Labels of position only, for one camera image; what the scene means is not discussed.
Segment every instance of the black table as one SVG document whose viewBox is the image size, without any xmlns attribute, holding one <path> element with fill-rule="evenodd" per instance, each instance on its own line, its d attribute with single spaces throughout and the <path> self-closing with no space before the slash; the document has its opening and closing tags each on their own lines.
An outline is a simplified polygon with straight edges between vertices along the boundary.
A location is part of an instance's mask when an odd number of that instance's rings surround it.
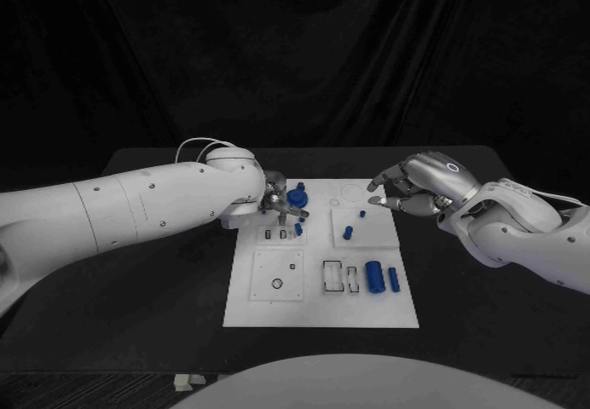
<svg viewBox="0 0 590 409">
<path fill-rule="evenodd" d="M 372 178 L 429 149 L 482 183 L 511 178 L 482 146 L 251 150 L 289 178 Z M 104 175 L 168 164 L 175 152 L 120 150 Z M 228 373 L 302 355 L 364 353 L 473 372 L 590 372 L 590 296 L 518 265 L 485 267 L 434 220 L 396 213 L 396 225 L 420 329 L 224 328 L 237 231 L 214 222 L 46 278 L 0 339 L 0 370 Z"/>
</svg>

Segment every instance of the blue cylinder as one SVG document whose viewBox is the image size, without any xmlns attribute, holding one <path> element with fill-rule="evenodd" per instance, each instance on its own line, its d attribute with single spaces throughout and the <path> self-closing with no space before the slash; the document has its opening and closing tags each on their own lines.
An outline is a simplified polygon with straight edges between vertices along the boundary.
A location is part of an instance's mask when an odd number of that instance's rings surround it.
<svg viewBox="0 0 590 409">
<path fill-rule="evenodd" d="M 367 283 L 370 285 L 370 292 L 378 294 L 385 291 L 384 272 L 381 271 L 380 262 L 367 262 Z"/>
<path fill-rule="evenodd" d="M 396 272 L 396 268 L 391 267 L 388 269 L 390 272 L 390 279 L 391 279 L 391 291 L 393 292 L 400 292 L 400 282 L 397 281 L 397 272 Z"/>
<path fill-rule="evenodd" d="M 308 205 L 308 193 L 302 189 L 287 192 L 287 202 L 300 209 Z"/>
<path fill-rule="evenodd" d="M 345 235 L 342 236 L 345 240 L 349 240 L 354 236 L 354 228 L 352 226 L 346 226 Z"/>
</svg>

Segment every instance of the floor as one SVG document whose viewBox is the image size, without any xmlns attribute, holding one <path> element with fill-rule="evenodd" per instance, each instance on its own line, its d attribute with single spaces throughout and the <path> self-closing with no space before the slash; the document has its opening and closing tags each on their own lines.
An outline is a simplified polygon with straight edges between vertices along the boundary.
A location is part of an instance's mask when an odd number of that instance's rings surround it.
<svg viewBox="0 0 590 409">
<path fill-rule="evenodd" d="M 590 407 L 590 375 L 583 377 L 491 377 L 566 409 Z M 215 377 L 208 377 L 209 384 Z M 2 409 L 168 409 L 202 388 L 176 392 L 162 374 L 0 375 Z"/>
</svg>

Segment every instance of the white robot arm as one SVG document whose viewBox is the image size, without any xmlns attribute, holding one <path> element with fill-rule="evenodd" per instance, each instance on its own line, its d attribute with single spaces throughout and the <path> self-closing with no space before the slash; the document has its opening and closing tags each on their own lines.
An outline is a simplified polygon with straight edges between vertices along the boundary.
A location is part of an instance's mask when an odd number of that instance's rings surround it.
<svg viewBox="0 0 590 409">
<path fill-rule="evenodd" d="M 309 213 L 286 200 L 286 178 L 245 149 L 224 147 L 207 164 L 166 164 L 0 194 L 0 316 L 61 267 L 126 245 L 221 219 L 237 228 L 261 209 Z"/>
<path fill-rule="evenodd" d="M 459 237 L 488 267 L 515 262 L 554 284 L 590 294 L 587 205 L 505 178 L 482 186 L 465 166 L 439 152 L 411 155 L 384 170 L 370 192 L 385 182 L 393 182 L 407 196 L 375 196 L 372 205 L 436 217 L 437 226 Z M 573 206 L 557 211 L 540 196 Z"/>
</svg>

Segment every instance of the dark background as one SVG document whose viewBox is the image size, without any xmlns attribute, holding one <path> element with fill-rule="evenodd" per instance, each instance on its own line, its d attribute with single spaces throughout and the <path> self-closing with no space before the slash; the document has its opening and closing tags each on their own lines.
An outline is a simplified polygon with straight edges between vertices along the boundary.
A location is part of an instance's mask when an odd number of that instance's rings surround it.
<svg viewBox="0 0 590 409">
<path fill-rule="evenodd" d="M 590 201 L 583 0 L 7 0 L 0 15 L 0 191 L 212 136 L 488 145 L 518 181 Z"/>
</svg>

